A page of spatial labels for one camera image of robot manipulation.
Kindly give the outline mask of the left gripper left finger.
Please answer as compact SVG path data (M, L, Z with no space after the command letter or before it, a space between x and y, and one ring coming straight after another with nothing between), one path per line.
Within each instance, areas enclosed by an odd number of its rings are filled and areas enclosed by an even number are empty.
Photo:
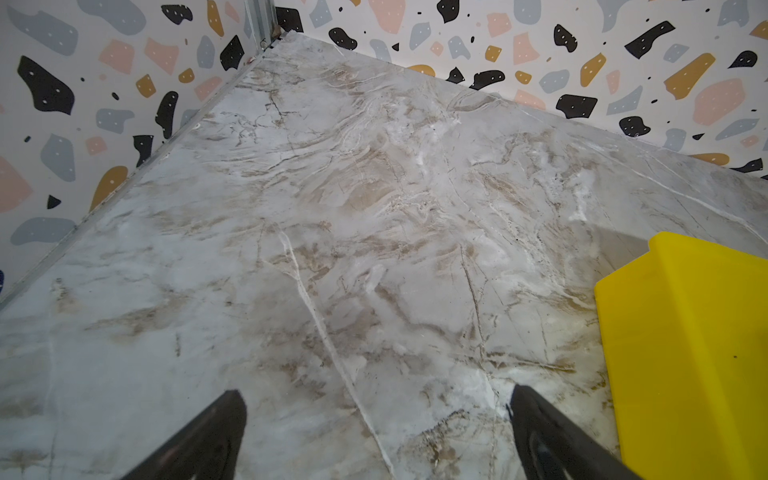
M227 390L123 479L232 480L246 424L241 393Z

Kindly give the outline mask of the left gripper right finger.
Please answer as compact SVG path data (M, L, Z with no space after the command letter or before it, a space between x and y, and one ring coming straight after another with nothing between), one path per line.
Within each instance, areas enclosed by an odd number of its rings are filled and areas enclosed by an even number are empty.
M532 387L515 386L507 410L528 479L638 477Z

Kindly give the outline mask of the yellow plastic bin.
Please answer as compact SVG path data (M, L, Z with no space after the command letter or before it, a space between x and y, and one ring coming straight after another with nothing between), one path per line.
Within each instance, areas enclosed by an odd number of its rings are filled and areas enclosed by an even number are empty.
M655 235L595 287L623 462L645 479L767 475L767 263Z

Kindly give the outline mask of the left aluminium corner post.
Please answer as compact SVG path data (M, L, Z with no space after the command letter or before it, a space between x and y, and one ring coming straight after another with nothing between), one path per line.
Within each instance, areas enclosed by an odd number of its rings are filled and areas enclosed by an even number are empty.
M246 36L261 50L281 37L274 0L245 0Z

